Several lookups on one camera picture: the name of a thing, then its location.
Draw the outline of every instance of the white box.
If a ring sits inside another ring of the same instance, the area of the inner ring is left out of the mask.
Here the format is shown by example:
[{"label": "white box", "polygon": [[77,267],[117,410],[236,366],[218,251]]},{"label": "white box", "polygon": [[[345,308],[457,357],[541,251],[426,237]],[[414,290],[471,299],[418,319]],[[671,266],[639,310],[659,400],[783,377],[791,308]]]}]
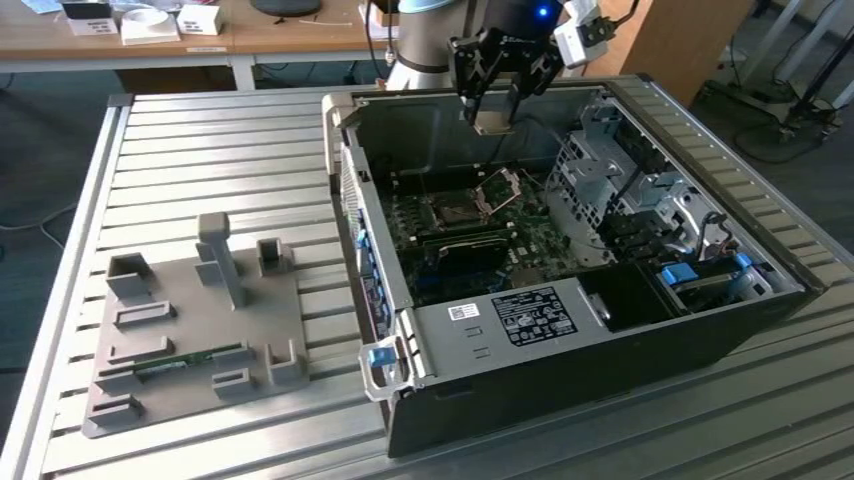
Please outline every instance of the white box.
[{"label": "white box", "polygon": [[178,42],[181,36],[177,33],[177,25],[172,15],[153,26],[138,25],[132,22],[121,22],[122,45],[144,45],[148,43]]},{"label": "white box", "polygon": [[177,14],[177,28],[188,35],[218,35],[222,16],[216,5],[184,5]]},{"label": "white box", "polygon": [[118,27],[112,18],[90,18],[88,20],[72,20],[66,18],[70,33],[74,35],[114,35]]}]

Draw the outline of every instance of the white cable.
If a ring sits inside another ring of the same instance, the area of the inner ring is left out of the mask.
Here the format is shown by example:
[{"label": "white cable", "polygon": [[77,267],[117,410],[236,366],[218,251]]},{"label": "white cable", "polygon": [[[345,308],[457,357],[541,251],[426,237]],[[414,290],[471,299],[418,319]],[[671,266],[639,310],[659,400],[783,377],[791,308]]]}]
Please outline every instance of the white cable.
[{"label": "white cable", "polygon": [[38,230],[41,231],[44,236],[50,239],[50,241],[56,244],[56,246],[60,248],[60,250],[64,250],[65,247],[62,246],[62,242],[60,242],[56,239],[56,237],[53,235],[50,235],[50,232],[48,232],[48,230],[46,230],[46,228],[44,228],[44,226],[50,220],[53,220],[56,217],[58,217],[62,213],[73,210],[76,207],[77,207],[77,204],[72,203],[70,205],[64,207],[61,210],[57,210],[56,212],[50,213],[46,217],[44,217],[41,219],[40,222],[30,223],[29,225],[2,225],[2,224],[0,224],[0,231],[3,231],[3,232],[18,232],[21,230],[29,230],[32,228],[38,228]]},{"label": "white cable", "polygon": [[44,228],[44,223],[38,225],[38,230],[41,230],[41,233],[44,233],[44,236],[50,239],[50,241],[56,244],[58,249],[65,250],[65,245],[62,245],[62,242],[60,242],[58,239],[53,235],[50,235],[50,232],[48,232],[48,229]]}]

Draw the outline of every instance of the motherboard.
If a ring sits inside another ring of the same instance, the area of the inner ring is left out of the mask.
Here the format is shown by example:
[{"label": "motherboard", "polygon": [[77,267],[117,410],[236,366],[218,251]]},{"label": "motherboard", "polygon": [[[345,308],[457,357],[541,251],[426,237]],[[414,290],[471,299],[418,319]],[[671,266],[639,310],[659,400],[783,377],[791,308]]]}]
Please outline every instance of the motherboard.
[{"label": "motherboard", "polygon": [[499,168],[476,172],[471,187],[433,191],[418,185],[441,185],[440,178],[412,177],[394,179],[402,194],[385,198],[382,210],[416,305],[536,285],[579,269],[548,215],[541,175]]}]

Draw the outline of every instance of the power supply label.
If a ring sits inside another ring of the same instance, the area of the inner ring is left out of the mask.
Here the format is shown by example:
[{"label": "power supply label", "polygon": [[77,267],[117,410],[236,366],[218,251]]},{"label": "power supply label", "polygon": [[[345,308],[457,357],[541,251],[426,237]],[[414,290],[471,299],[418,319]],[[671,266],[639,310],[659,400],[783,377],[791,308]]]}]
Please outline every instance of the power supply label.
[{"label": "power supply label", "polygon": [[552,287],[493,298],[492,305],[516,347],[577,331]]}]

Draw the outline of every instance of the wooden desk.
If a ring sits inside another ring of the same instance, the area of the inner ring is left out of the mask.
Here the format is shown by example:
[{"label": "wooden desk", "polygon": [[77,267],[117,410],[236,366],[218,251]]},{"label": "wooden desk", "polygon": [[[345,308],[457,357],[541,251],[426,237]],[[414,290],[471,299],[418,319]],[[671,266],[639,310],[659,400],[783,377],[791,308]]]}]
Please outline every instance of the wooden desk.
[{"label": "wooden desk", "polygon": [[[225,65],[238,90],[253,90],[256,63],[366,60],[358,0],[322,0],[305,21],[257,12],[248,0],[220,0],[224,28],[218,36],[182,35],[180,42],[121,45],[118,35],[70,34],[61,14],[37,15],[20,0],[0,0],[0,73],[121,70]],[[384,48],[376,42],[374,48]]]},{"label": "wooden desk", "polygon": [[[222,1],[225,18],[232,2]],[[36,14],[20,0],[0,0],[0,62],[32,59],[133,58],[201,53],[229,53],[228,25],[217,36],[184,35],[180,42],[121,45],[120,35],[76,37],[60,13]]]},{"label": "wooden desk", "polygon": [[[254,10],[246,0],[234,0],[230,17],[234,53],[366,51],[360,0],[321,1],[316,15],[288,18],[276,25],[274,17]],[[378,40],[372,43],[374,48],[385,46]]]}]

